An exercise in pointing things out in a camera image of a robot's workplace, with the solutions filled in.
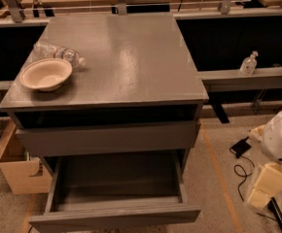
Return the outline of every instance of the white bowl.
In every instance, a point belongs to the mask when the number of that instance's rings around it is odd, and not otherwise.
[[[71,64],[63,59],[47,58],[29,64],[20,73],[20,82],[33,90],[58,89],[72,74]]]

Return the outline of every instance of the gray cabinet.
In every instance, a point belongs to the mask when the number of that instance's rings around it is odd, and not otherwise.
[[[0,104],[31,155],[56,159],[45,213],[29,222],[46,233],[195,221],[182,173],[207,94],[173,16],[58,17],[42,38],[88,65],[54,92],[16,78]]]

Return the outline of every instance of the open cardboard box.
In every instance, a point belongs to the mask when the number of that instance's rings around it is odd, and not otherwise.
[[[52,175],[39,158],[25,159],[25,149],[10,120],[0,138],[0,168],[13,194],[48,193]]]

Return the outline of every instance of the concrete floor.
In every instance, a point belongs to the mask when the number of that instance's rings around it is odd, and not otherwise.
[[[257,167],[269,162],[262,154],[260,144],[248,141],[250,150],[243,158],[236,159],[229,148],[247,136],[250,129],[266,124],[273,117],[273,109],[265,106],[255,116],[248,105],[225,107],[230,123],[222,124],[209,108],[203,110],[203,119],[194,150],[189,156],[184,180],[189,203],[198,205],[201,214],[194,223],[139,228],[87,231],[86,233],[192,233],[192,232],[281,232],[277,222],[257,215],[257,212],[273,217],[267,209],[257,211],[242,202],[237,187],[243,181],[234,171],[240,164],[247,173],[257,172]],[[240,187],[244,197],[250,191],[249,178]],[[27,220],[31,215],[43,213],[46,194],[14,195],[0,171],[0,233],[36,233]],[[282,211],[282,192],[276,197]]]

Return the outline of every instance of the closed drawer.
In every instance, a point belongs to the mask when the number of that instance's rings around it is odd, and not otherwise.
[[[194,222],[176,151],[92,154],[58,159],[41,233]]]
[[[33,156],[63,156],[194,146],[195,120],[67,128],[21,129],[18,138]]]

